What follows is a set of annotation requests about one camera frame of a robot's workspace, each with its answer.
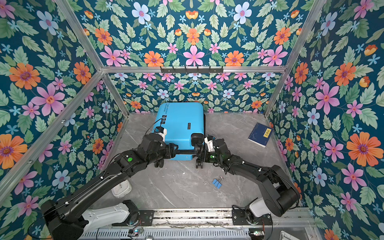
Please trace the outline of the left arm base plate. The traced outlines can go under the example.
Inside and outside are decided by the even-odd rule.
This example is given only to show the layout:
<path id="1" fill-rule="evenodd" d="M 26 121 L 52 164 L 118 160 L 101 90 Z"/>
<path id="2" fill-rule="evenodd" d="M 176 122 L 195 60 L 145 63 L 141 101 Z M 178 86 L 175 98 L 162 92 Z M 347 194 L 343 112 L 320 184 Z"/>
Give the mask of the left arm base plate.
<path id="1" fill-rule="evenodd" d="M 154 215 L 155 211 L 153 210 L 138 210 L 130 213 L 122 223 L 116 225 L 127 227 L 149 227 L 153 223 Z"/>

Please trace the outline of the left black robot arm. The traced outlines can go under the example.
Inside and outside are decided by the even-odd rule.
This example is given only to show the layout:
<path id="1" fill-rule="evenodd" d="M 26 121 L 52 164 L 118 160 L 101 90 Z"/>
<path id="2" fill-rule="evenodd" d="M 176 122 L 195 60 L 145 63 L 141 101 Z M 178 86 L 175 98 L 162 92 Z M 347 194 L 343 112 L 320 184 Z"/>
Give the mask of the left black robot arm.
<path id="1" fill-rule="evenodd" d="M 159 134 L 150 133 L 141 144 L 118 154 L 98 176 L 74 193 L 41 206 L 46 226 L 54 240 L 77 240 L 85 231 L 86 210 L 113 187 L 145 170 L 149 164 L 176 156 L 178 146 L 167 144 Z"/>

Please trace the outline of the blue suitcase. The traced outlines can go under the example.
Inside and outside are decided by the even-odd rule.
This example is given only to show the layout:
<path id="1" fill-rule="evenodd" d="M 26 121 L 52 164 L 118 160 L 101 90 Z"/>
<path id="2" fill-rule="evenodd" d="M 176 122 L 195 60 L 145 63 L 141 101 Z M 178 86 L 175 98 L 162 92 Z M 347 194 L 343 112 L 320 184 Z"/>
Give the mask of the blue suitcase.
<path id="1" fill-rule="evenodd" d="M 178 146 L 172 161 L 191 161 L 195 149 L 203 145 L 205 115 L 198 102 L 165 103 L 159 107 L 153 133 L 163 136 L 163 141 Z"/>

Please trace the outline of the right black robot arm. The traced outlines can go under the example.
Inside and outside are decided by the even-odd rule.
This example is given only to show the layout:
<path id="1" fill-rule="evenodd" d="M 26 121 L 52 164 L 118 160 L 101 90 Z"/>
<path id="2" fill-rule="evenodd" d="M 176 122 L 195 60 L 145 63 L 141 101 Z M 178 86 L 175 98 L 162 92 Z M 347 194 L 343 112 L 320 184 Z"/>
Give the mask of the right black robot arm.
<path id="1" fill-rule="evenodd" d="M 224 139 L 208 136 L 198 154 L 199 163 L 211 163 L 225 174 L 244 177 L 258 185 L 260 198 L 244 207 L 244 215 L 250 224 L 255 224 L 265 215 L 281 217 L 300 202 L 300 193 L 283 169 L 277 165 L 259 166 L 243 160 L 230 152 Z"/>

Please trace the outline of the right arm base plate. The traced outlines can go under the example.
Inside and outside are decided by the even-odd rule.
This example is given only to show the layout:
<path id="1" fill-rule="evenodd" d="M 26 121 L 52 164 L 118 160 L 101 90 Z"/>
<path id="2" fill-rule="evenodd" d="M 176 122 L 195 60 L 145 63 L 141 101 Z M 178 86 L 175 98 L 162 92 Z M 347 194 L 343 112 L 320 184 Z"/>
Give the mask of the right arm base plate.
<path id="1" fill-rule="evenodd" d="M 235 226 L 271 226 L 273 224 L 271 215 L 261 217 L 254 216 L 250 210 L 232 208 L 232 221 Z"/>

